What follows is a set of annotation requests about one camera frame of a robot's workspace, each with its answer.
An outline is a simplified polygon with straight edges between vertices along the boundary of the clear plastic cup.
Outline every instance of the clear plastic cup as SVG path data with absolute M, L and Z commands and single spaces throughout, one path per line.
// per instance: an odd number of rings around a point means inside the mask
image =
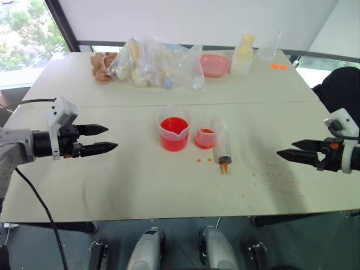
M 256 56 L 263 60 L 272 60 L 276 55 L 277 45 L 281 35 L 282 31 L 280 29 L 272 29 L 267 40 L 257 51 Z
M 179 107 L 164 108 L 157 120 L 161 145 L 168 151 L 184 149 L 189 137 L 190 114 Z
M 221 131 L 221 121 L 214 116 L 202 118 L 196 128 L 195 145 L 201 149 L 212 148 L 217 141 Z

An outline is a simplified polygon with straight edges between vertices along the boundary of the red liquid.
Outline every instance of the red liquid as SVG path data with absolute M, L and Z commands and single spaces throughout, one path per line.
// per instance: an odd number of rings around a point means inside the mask
M 203 133 L 214 133 L 212 130 L 203 128 L 195 135 L 195 145 L 201 149 L 210 149 L 215 144 L 215 138 L 209 138 Z
M 179 117 L 170 117 L 161 122 L 161 127 L 167 131 L 174 132 L 176 134 L 180 134 L 181 131 L 188 127 L 188 124 L 185 120 Z M 169 139 L 165 139 L 163 136 L 160 136 L 161 145 L 163 148 L 169 151 L 179 151 L 186 146 L 188 135 L 179 141 L 170 141 Z

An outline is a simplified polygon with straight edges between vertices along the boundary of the black cable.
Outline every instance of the black cable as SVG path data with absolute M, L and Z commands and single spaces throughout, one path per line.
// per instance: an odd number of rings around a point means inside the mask
M 2 110 L 7 110 L 11 107 L 14 107 L 14 106 L 18 106 L 18 105 L 21 105 L 21 104 L 26 104 L 26 103 L 33 103 L 33 102 L 54 102 L 56 98 L 37 98 L 35 100 L 23 100 L 23 101 L 19 101 L 17 103 L 13 103 L 13 104 L 10 104 L 10 105 L 7 105 L 5 107 L 0 107 L 0 109 Z
M 23 175 L 22 172 L 19 171 L 19 169 L 15 168 L 16 172 L 25 180 L 25 182 L 30 186 L 30 188 L 33 190 L 33 192 L 35 193 L 35 196 L 38 198 L 38 200 L 40 201 L 41 205 L 44 207 L 45 209 L 45 212 L 47 214 L 47 217 L 49 217 L 49 220 L 50 220 L 50 224 L 54 230 L 54 233 L 55 233 L 55 237 L 56 237 L 56 242 L 57 242 L 57 246 L 58 246 L 58 249 L 60 250 L 60 254 L 61 254 L 61 259 L 62 259 L 62 264 L 64 265 L 64 270 L 68 270 L 68 264 L 66 263 L 66 258 L 65 258 L 65 253 L 64 253 L 64 250 L 62 248 L 62 244 L 61 244 L 61 240 L 60 240 L 60 236 L 59 236 L 59 233 L 57 231 L 57 228 L 56 228 L 56 225 L 55 225 L 55 222 L 54 220 L 52 220 L 52 216 L 50 214 L 50 211 L 49 209 L 47 208 L 45 202 L 41 199 L 39 193 L 36 191 L 34 185 L 30 182 L 30 180 Z
M 340 139 L 343 139 L 343 140 L 353 140 L 353 141 L 360 141 L 360 137 L 350 137 L 350 136 L 344 136 L 344 135 L 341 135 L 339 134 L 336 130 L 334 130 L 334 128 L 332 127 L 329 127 L 328 128 L 330 133 L 335 136 L 336 138 L 340 138 Z

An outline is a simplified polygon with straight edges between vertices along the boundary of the white table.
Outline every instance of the white table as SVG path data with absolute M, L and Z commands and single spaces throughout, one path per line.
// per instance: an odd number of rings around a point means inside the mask
M 130 85 L 118 89 L 121 83 L 97 85 L 90 77 L 88 56 L 74 53 L 51 61 L 25 97 L 64 96 L 78 105 L 75 124 L 97 123 L 109 128 L 106 133 L 82 137 L 80 142 L 119 143 L 103 155 L 59 161 L 44 157 L 20 166 L 55 221 L 315 213 L 360 207 L 356 172 L 318 172 L 277 156 L 276 151 L 290 148 L 292 142 L 330 136 L 322 123 L 328 112 L 282 53 L 276 60 L 288 65 L 290 78 L 282 75 L 285 71 L 274 73 L 279 76 L 278 87 L 264 79 L 271 80 L 268 73 L 272 70 L 254 64 L 257 75 L 250 74 L 247 79 L 252 80 L 246 83 L 256 86 L 252 91 L 235 89 L 245 84 L 244 78 L 228 75 L 231 84 L 226 78 L 208 80 L 207 94 L 184 88 L 165 91 Z M 88 69 L 80 66 L 80 60 Z M 77 67 L 69 66 L 70 62 Z M 57 73 L 50 72 L 55 67 Z M 76 77 L 72 73 L 79 76 L 75 86 L 69 81 Z M 294 87 L 287 87 L 287 82 Z M 181 152 L 161 148 L 156 118 L 161 105 L 168 104 L 182 105 L 193 123 L 214 114 L 229 123 L 230 175 L 221 175 L 219 166 L 208 161 L 213 158 L 212 150 L 198 149 L 192 141 Z M 46 130 L 48 108 L 46 103 L 22 105 L 6 128 Z M 1 220 L 48 222 L 39 202 L 16 174 Z

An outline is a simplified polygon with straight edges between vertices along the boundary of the syringe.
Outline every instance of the syringe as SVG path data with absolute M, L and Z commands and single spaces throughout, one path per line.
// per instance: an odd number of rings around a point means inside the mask
M 214 146 L 214 155 L 220 164 L 222 174 L 227 174 L 228 164 L 231 161 L 231 149 L 230 149 L 230 138 L 229 132 L 226 125 L 223 126 L 222 130 L 218 135 L 217 144 Z

